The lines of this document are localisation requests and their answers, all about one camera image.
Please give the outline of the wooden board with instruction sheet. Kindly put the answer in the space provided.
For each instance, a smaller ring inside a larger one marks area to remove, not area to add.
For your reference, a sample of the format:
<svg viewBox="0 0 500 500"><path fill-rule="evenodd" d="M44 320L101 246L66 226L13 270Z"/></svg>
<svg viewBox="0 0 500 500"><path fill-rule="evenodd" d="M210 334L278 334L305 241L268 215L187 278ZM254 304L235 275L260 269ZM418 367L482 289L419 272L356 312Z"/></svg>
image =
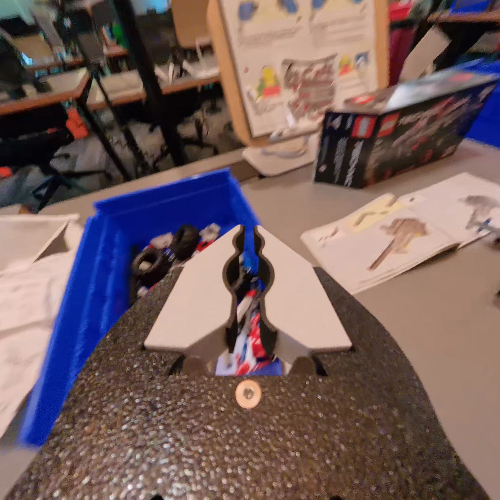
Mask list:
<svg viewBox="0 0 500 500"><path fill-rule="evenodd" d="M207 23L245 146L315 133L389 84L388 1L209 1Z"/></svg>

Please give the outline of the black toy tire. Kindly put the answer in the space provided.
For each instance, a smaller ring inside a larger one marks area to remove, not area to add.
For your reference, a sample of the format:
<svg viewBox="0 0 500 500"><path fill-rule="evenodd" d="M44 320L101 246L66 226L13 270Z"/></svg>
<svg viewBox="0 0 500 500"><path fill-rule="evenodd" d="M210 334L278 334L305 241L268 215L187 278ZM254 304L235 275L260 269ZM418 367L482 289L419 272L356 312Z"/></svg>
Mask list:
<svg viewBox="0 0 500 500"><path fill-rule="evenodd" d="M168 274L171 267L172 261L166 253L148 246L135 257L131 270L141 286L151 288Z"/></svg>
<svg viewBox="0 0 500 500"><path fill-rule="evenodd" d="M191 224L182 225L174 234L170 249L177 260L187 260L197 249L201 237L199 229Z"/></svg>

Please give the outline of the blue storage crate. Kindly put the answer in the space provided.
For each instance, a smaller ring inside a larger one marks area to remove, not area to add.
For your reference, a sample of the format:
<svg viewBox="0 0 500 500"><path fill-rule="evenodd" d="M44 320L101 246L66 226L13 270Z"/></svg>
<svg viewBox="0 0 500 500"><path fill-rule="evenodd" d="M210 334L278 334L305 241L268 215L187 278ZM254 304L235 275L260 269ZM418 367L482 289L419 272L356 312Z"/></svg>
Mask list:
<svg viewBox="0 0 500 500"><path fill-rule="evenodd" d="M477 59L469 64L468 69L472 72L499 76L499 60ZM466 138L499 148L499 83L468 131Z"/></svg>

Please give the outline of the blue plastic bin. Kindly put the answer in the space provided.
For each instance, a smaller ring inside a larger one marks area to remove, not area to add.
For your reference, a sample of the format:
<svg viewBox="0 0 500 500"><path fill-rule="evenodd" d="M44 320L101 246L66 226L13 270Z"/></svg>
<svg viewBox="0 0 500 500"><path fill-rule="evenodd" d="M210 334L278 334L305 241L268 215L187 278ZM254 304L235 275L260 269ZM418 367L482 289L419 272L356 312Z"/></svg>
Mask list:
<svg viewBox="0 0 500 500"><path fill-rule="evenodd" d="M129 308L132 250L189 223L245 227L245 267L257 273L253 227L260 224L229 167L94 203L85 223L41 373L30 393L17 443L41 447L86 360Z"/></svg>

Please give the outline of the white stand base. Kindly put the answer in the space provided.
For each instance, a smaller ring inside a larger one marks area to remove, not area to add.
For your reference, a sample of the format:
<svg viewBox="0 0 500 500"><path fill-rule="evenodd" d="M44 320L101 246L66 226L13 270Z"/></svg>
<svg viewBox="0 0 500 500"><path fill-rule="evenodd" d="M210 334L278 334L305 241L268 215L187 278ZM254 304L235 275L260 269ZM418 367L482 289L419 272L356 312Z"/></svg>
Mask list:
<svg viewBox="0 0 500 500"><path fill-rule="evenodd" d="M262 178L277 177L308 166L316 160L319 133L297 137L266 147L246 147L242 158Z"/></svg>

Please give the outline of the white printed paper sheets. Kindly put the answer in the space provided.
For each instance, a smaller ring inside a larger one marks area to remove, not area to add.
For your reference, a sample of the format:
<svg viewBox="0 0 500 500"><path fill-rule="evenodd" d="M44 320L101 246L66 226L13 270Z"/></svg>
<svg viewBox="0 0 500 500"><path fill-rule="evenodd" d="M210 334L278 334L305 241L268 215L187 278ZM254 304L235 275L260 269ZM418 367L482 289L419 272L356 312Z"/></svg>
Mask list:
<svg viewBox="0 0 500 500"><path fill-rule="evenodd" d="M40 376L76 253L1 276L1 436Z"/></svg>

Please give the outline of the open instruction booklet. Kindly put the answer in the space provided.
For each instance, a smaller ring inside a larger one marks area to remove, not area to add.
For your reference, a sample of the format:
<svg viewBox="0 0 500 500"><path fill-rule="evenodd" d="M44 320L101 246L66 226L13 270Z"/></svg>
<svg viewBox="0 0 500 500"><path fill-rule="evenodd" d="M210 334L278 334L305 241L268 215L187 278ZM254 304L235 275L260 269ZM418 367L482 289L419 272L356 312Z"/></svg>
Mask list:
<svg viewBox="0 0 500 500"><path fill-rule="evenodd" d="M499 228L499 184L461 173L301 235L321 267L352 295L461 249Z"/></svg>

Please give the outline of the black tripod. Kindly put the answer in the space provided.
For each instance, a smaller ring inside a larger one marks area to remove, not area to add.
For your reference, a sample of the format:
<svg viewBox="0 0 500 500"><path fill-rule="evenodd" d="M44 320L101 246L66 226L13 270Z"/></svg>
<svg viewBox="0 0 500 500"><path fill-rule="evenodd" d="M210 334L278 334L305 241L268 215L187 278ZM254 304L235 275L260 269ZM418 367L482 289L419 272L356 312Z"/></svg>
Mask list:
<svg viewBox="0 0 500 500"><path fill-rule="evenodd" d="M87 120L90 122L92 130L97 134L99 140L103 144L105 151L110 155L112 161L116 164L116 167L122 174L123 179L129 181L133 178L138 178L140 166L143 164L144 157L127 121L123 119L123 116L119 112L118 108L112 103L111 97L104 86L104 70L107 66L107 59L103 46L98 41L97 35L91 33L77 34L75 35L74 41L84 59L85 67L89 70L90 74L90 80L86 85L84 95L78 101L79 106L84 112ZM124 139L124 145L133 156L133 176L128 173L122 161L117 156L115 147L109 141L103 126L98 123L94 116L94 111L91 110L91 107L89 106L89 98L93 84L97 85L97 88L102 96L101 103L104 104L105 108L111 111L116 125Z"/></svg>

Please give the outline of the orange tool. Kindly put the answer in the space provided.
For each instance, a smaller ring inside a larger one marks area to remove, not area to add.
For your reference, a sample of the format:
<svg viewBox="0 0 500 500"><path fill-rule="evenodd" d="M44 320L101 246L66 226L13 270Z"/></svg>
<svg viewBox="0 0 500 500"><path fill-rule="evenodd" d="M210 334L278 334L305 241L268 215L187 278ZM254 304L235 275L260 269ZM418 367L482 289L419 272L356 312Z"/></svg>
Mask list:
<svg viewBox="0 0 500 500"><path fill-rule="evenodd" d="M66 110L66 127L71 132L75 140L87 138L90 133L86 127L83 118L75 107L68 107Z"/></svg>

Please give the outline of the wooden chair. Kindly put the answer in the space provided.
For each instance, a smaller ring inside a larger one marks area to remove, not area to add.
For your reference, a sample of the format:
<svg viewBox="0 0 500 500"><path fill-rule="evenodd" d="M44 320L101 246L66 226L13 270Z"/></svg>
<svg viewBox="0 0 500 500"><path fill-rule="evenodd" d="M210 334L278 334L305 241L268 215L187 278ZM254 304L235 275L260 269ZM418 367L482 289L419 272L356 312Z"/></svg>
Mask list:
<svg viewBox="0 0 500 500"><path fill-rule="evenodd" d="M211 46L208 4L209 1L171 1L174 29L181 48L202 53Z"/></svg>

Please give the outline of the dark toy set box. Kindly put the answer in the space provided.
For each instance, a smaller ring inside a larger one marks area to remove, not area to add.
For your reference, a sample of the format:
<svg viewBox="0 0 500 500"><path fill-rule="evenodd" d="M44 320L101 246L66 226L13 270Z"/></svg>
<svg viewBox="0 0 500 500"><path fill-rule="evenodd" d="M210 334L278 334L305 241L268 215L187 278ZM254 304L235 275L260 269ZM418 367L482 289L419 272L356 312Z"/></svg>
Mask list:
<svg viewBox="0 0 500 500"><path fill-rule="evenodd" d="M313 182L362 189L453 155L498 86L478 61L346 99L324 116Z"/></svg>

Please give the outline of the pile of toy brick pieces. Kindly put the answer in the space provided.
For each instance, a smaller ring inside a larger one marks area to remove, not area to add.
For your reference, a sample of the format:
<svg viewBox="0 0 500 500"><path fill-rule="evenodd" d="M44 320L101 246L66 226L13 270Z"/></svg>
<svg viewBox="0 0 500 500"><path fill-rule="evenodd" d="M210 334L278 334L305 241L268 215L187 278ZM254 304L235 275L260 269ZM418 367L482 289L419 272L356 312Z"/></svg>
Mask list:
<svg viewBox="0 0 500 500"><path fill-rule="evenodd" d="M234 285L234 290L238 302L236 310L238 335L235 339L234 349L225 351L213 362L216 365L215 372L220 376L245 376L255 372L265 373L267 366L279 365L279 362L276 361L274 355L266 354L261 345L259 331L260 308L258 305L261 287L255 273L250 268L245 267L243 252L240 256L240 275Z"/></svg>

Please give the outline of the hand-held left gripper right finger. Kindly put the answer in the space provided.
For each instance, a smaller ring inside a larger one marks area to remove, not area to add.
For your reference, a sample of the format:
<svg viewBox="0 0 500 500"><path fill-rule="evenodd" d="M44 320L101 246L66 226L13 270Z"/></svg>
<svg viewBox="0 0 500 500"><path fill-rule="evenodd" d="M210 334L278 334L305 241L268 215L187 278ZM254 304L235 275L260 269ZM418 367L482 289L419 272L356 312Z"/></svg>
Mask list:
<svg viewBox="0 0 500 500"><path fill-rule="evenodd" d="M260 339L283 374L316 372L314 357L353 347L313 265L262 226L253 228L259 258Z"/></svg>

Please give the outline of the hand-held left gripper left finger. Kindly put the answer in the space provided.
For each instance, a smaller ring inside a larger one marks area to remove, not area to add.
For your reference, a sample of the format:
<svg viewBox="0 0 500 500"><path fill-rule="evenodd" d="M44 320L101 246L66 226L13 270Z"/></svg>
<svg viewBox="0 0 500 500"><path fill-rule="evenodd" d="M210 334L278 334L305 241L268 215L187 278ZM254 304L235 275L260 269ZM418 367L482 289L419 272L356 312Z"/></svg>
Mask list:
<svg viewBox="0 0 500 500"><path fill-rule="evenodd" d="M234 285L240 275L245 227L236 225L183 267L144 341L150 351L215 362L238 335Z"/></svg>

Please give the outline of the white cardboard box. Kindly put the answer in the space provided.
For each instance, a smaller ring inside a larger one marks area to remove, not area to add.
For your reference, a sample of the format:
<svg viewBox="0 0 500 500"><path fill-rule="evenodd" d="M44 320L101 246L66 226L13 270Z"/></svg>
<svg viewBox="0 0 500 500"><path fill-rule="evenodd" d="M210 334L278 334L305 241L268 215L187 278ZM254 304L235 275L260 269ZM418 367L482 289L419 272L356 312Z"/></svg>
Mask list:
<svg viewBox="0 0 500 500"><path fill-rule="evenodd" d="M1 216L1 274L27 270L35 262L78 248L79 215Z"/></svg>

